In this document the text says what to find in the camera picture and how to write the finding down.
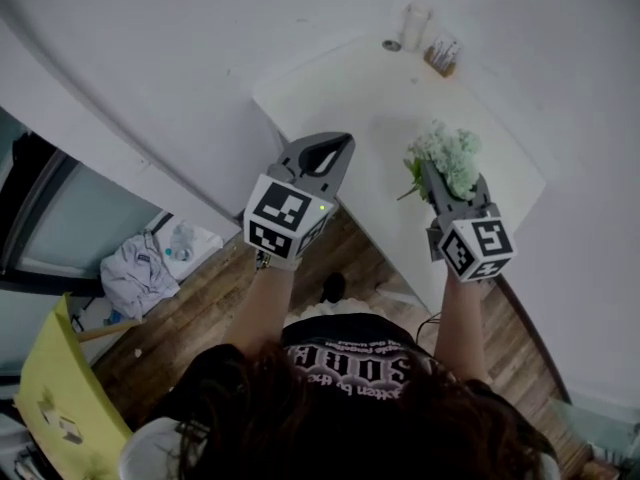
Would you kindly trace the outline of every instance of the bottle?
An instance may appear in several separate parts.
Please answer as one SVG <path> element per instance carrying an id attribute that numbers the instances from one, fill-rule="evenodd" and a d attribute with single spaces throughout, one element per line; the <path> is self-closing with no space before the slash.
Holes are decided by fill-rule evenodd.
<path id="1" fill-rule="evenodd" d="M 171 233 L 170 247 L 165 249 L 165 254 L 174 261 L 189 261 L 193 257 L 193 228 L 182 221 Z"/>

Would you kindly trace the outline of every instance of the white cloth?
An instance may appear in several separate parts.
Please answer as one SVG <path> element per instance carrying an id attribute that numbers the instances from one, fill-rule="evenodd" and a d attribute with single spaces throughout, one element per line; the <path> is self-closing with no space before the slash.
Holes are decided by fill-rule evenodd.
<path id="1" fill-rule="evenodd" d="M 300 320 L 306 320 L 314 316 L 349 315 L 352 313 L 370 313 L 387 318 L 387 315 L 384 314 L 382 309 L 370 308 L 366 302 L 356 299 L 342 299 L 336 304 L 321 302 L 315 306 L 308 306 L 299 316 L 289 313 L 284 320 L 284 326 L 287 327 Z"/>
<path id="2" fill-rule="evenodd" d="M 181 439 L 177 426 L 171 418 L 160 418 L 133 434 L 120 455 L 120 479 L 177 478 Z"/>
<path id="3" fill-rule="evenodd" d="M 149 231 L 129 238 L 103 259 L 100 278 L 113 308 L 137 320 L 180 289 L 164 266 Z"/>

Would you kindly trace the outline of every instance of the cable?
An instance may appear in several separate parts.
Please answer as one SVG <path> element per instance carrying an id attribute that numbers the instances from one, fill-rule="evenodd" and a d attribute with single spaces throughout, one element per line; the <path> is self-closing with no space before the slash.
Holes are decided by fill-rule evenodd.
<path id="1" fill-rule="evenodd" d="M 433 316 L 430 316 L 429 318 L 427 318 L 424 322 L 422 322 L 420 324 L 420 326 L 418 327 L 418 332 L 416 332 L 416 343 L 418 343 L 418 338 L 420 337 L 420 331 L 425 326 L 425 324 L 439 324 L 440 323 L 439 316 L 441 314 L 442 314 L 442 311 L 440 311 L 440 313 L 436 313 Z"/>

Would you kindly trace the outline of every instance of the black t-shirt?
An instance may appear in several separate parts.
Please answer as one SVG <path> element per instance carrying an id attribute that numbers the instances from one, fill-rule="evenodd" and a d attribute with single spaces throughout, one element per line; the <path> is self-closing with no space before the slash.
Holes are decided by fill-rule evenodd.
<path id="1" fill-rule="evenodd" d="M 416 345 L 409 333 L 372 314 L 302 320 L 284 329 L 281 343 L 295 367 L 317 388 L 316 398 L 323 401 L 320 405 L 326 411 L 327 419 L 339 421 L 341 433 L 360 436 L 354 442 L 366 444 L 370 439 L 388 440 L 389 451 L 393 450 L 393 436 L 403 431 L 394 401 L 400 397 L 409 378 L 407 352 L 418 357 L 427 371 L 439 367 L 433 357 Z M 184 421 L 193 416 L 193 401 L 198 397 L 201 383 L 207 379 L 218 383 L 236 382 L 232 380 L 237 375 L 233 373 L 236 370 L 229 365 L 242 360 L 241 352 L 232 345 L 220 345 L 201 353 L 155 408 L 151 420 Z M 475 396 L 491 400 L 490 403 L 512 418 L 523 439 L 534 434 L 542 443 L 538 451 L 547 455 L 547 459 L 555 457 L 548 441 L 488 385 L 471 381 L 467 386 Z M 545 468 L 557 470 L 555 462 L 549 460 L 553 464 Z M 555 470 L 546 475 L 547 478 L 556 476 Z"/>

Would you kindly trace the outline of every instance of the clothing on floor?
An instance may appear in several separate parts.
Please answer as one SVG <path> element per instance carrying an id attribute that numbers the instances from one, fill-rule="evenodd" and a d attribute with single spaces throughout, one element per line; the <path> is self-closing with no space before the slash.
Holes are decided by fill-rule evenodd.
<path id="1" fill-rule="evenodd" d="M 104 293 L 119 313 L 142 320 L 158 302 L 180 287 L 162 262 L 149 231 L 126 240 L 100 263 Z"/>

